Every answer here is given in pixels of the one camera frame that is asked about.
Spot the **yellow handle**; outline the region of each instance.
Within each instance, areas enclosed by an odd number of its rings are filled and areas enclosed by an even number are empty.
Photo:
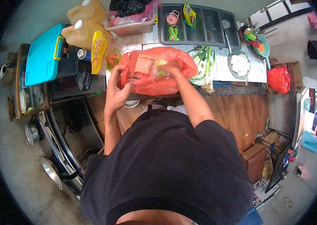
[[[55,53],[54,53],[54,55],[53,55],[53,60],[58,60],[58,61],[60,61],[60,57],[56,57],[57,47],[58,47],[58,41],[59,41],[60,39],[63,40],[63,37],[62,37],[62,36],[58,36],[58,37],[57,37],[56,45],[55,45]]]

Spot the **metal pot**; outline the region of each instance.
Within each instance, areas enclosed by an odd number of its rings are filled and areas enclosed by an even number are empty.
[[[57,175],[57,172],[54,169],[54,165],[51,160],[44,156],[40,156],[40,163],[44,168],[45,172],[49,175],[49,177],[58,184],[58,187],[62,190],[62,181],[60,177]]]
[[[137,106],[139,103],[140,103],[140,100],[126,101],[124,106],[126,108],[133,108],[133,107]]]
[[[35,125],[25,125],[25,133],[27,138],[26,143],[28,145],[34,145],[34,143],[40,139],[39,131]]]

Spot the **plastic jerry can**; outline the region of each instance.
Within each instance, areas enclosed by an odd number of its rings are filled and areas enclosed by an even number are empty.
[[[106,10],[101,5],[100,0],[84,0],[81,5],[75,6],[67,12],[67,17],[72,25],[75,25],[79,20],[93,20],[103,27],[105,16]]]
[[[79,20],[74,26],[66,27],[62,30],[61,34],[69,45],[86,48],[91,51],[92,49],[92,39],[95,31],[101,31],[104,38],[106,38],[108,43],[112,42],[112,34],[105,30],[96,21]]]

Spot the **white tile counter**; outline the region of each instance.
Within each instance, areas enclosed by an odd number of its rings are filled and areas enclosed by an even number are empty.
[[[242,23],[237,22],[237,26],[240,27]],[[142,35],[126,36],[124,38],[117,37],[114,35],[114,45],[118,48],[121,54],[131,52],[134,50],[147,50],[153,47],[173,47],[181,49],[184,52],[189,52],[194,49],[194,45],[163,45],[160,43],[158,38],[158,26],[153,26],[151,33]],[[245,81],[234,77],[228,67],[227,56],[229,54],[228,49],[219,49],[218,47],[212,47],[216,51],[216,63],[217,71],[211,71],[216,73],[214,80],[217,81]],[[254,57],[248,50],[246,45],[242,46],[241,51],[247,54],[248,59],[251,63],[251,70],[248,74],[248,82],[259,82],[267,83],[266,73],[266,61],[260,60]]]

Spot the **wooden cabinet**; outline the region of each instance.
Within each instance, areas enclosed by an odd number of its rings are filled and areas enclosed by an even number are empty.
[[[40,111],[50,108],[47,83],[25,86],[26,62],[30,45],[22,44],[16,53],[16,65],[13,69],[14,79],[10,86],[11,103],[8,105],[8,114],[15,119],[29,117]]]

